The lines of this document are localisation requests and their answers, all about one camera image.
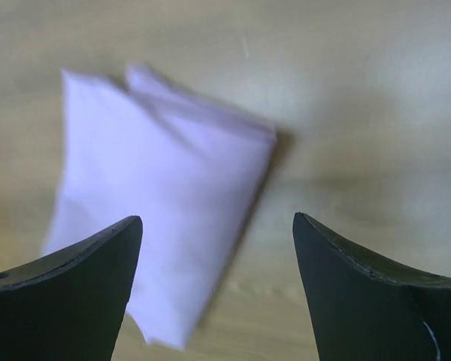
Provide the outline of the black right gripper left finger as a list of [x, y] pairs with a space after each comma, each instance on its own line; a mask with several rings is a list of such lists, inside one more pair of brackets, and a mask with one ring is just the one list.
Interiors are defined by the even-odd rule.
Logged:
[[0, 272], [0, 360], [109, 360], [138, 264], [138, 216]]

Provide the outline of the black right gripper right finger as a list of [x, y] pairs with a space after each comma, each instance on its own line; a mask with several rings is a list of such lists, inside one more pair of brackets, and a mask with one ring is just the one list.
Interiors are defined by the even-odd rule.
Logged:
[[451, 360], [451, 278], [403, 265], [296, 213], [292, 233], [321, 360]]

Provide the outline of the pink ribbed tank top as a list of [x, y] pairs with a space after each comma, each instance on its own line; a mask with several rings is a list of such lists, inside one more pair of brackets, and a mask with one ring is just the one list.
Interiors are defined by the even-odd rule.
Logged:
[[125, 81], [62, 73], [65, 160], [41, 252], [139, 216], [126, 310], [147, 343], [184, 350], [243, 232], [277, 133], [148, 67], [130, 65]]

